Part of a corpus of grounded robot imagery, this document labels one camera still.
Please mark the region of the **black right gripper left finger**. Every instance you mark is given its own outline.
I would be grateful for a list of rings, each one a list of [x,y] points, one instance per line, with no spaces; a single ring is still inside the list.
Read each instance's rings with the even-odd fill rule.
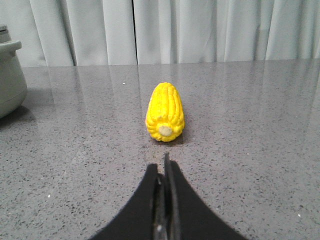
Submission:
[[[134,192],[115,218],[92,240],[160,240],[163,224],[157,220],[157,193],[160,174],[156,164],[150,164]]]

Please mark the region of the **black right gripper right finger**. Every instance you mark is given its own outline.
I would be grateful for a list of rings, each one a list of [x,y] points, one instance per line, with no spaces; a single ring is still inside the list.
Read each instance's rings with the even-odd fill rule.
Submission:
[[[177,162],[164,154],[165,207],[170,240],[244,240],[202,201]]]

